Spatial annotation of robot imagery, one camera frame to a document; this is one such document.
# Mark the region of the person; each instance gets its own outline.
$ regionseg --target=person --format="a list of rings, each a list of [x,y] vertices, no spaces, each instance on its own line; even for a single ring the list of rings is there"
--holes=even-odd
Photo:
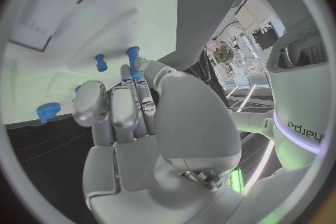
[[[228,67],[234,58],[233,50],[228,46],[223,46],[223,44],[220,43],[218,40],[214,41],[216,42],[216,45],[219,47],[220,50],[216,52],[210,48],[207,48],[207,52],[210,55],[213,55],[219,62],[224,63]]]

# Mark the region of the purple light strip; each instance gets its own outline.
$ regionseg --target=purple light strip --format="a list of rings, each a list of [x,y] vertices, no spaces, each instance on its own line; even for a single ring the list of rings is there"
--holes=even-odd
[[[304,150],[307,150],[309,152],[312,152],[314,154],[319,153],[319,149],[315,148],[315,147],[311,147],[308,146],[305,143],[302,143],[301,141],[299,141],[298,139],[292,137],[282,126],[281,123],[279,122],[276,112],[274,112],[273,115],[273,119],[274,119],[274,124],[276,125],[277,129],[283,134],[283,136],[285,136],[288,140],[290,140],[291,142],[293,142],[294,144],[296,144],[297,146],[303,148]]]

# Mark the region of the blue cylindrical handle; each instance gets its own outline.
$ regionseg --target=blue cylindrical handle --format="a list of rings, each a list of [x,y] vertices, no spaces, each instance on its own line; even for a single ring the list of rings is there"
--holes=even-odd
[[[99,54],[96,56],[96,60],[97,60],[97,70],[99,72],[104,72],[108,69],[108,64],[104,62],[103,60],[104,55]]]
[[[127,50],[127,55],[128,55],[128,59],[129,59],[130,73],[131,73],[132,77],[133,78],[142,78],[143,75],[140,74],[134,66],[134,61],[139,56],[139,47],[134,46],[134,47],[130,48],[129,50]]]

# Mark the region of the green light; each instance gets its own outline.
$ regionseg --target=green light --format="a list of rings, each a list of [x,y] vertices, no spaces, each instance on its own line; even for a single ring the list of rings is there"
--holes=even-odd
[[[244,193],[244,185],[242,183],[241,170],[237,169],[230,173],[230,185],[231,188],[239,193]]]

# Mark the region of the led light strip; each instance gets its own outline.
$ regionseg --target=led light strip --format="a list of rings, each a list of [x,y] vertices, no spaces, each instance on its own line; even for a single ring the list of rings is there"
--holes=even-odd
[[[269,159],[270,154],[272,153],[274,147],[274,141],[269,141],[268,142],[268,146],[266,148],[265,154],[260,162],[260,164],[258,165],[258,167],[256,168],[256,170],[253,173],[253,176],[251,177],[251,179],[248,181],[248,183],[246,184],[245,188],[244,188],[244,194],[246,195],[247,192],[250,190],[250,188],[254,185],[254,183],[258,180],[258,178],[260,177],[260,175],[262,174],[266,163]]]
[[[227,97],[227,98],[229,98],[229,97],[231,96],[231,94],[233,94],[233,92],[234,92],[235,90],[237,90],[237,88],[238,88],[238,86],[237,86],[237,87],[235,87],[235,88],[234,88],[234,90],[233,90],[233,91],[231,91],[231,92],[230,92],[230,93],[229,93],[229,94],[228,94],[226,97]]]
[[[237,110],[237,112],[240,112],[241,109],[246,105],[247,101],[250,99],[250,97],[251,97],[251,95],[252,95],[252,92],[253,92],[254,89],[255,89],[255,86],[256,86],[256,85],[253,86],[253,88],[251,89],[251,91],[250,91],[249,94],[247,95],[245,101],[241,104],[241,106],[239,107],[239,109]]]
[[[282,133],[283,136],[285,136],[288,140],[290,140],[291,142],[293,142],[294,144],[296,144],[297,146],[303,148],[304,150],[310,151],[312,153],[319,153],[319,149],[309,146],[305,143],[302,143],[301,141],[299,141],[298,139],[296,139],[295,137],[291,136],[282,126],[281,123],[278,120],[278,117],[276,115],[276,113],[274,112],[274,124],[276,125],[277,129]]]

